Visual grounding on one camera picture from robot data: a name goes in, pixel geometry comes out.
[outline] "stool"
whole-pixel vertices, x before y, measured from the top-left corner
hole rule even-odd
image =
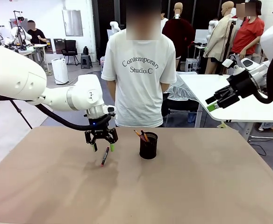
[[[93,67],[91,57],[89,55],[80,56],[80,67],[81,69],[90,69]]]
[[[197,69],[197,59],[187,58],[184,71],[194,71]]]

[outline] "dark red jacket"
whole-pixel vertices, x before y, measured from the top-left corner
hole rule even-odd
[[[176,58],[182,56],[188,46],[194,41],[195,32],[192,25],[185,19],[170,19],[165,23],[162,31],[175,46]]]

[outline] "black pants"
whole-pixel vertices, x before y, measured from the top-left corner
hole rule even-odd
[[[116,125],[116,127],[119,127],[119,126]],[[161,126],[158,126],[158,127],[164,127],[164,125],[162,124]]]

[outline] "beige jacket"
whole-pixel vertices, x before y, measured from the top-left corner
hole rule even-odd
[[[214,57],[218,61],[223,61],[223,56],[225,52],[225,46],[228,40],[230,26],[229,26],[229,19],[232,18],[232,14],[229,14],[223,17],[216,28],[213,30],[210,40],[207,44],[205,49],[204,57]],[[232,44],[233,36],[235,32],[235,26],[232,31],[230,44]]]

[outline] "red shirt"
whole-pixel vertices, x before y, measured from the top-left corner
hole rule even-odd
[[[255,40],[256,37],[261,36],[263,34],[263,30],[264,22],[259,17],[257,17],[255,21],[252,23],[249,23],[249,20],[245,20],[235,36],[232,52],[240,53],[245,48],[245,46],[247,46],[249,43]],[[247,55],[254,54],[255,47],[256,45],[247,49],[246,54]]]

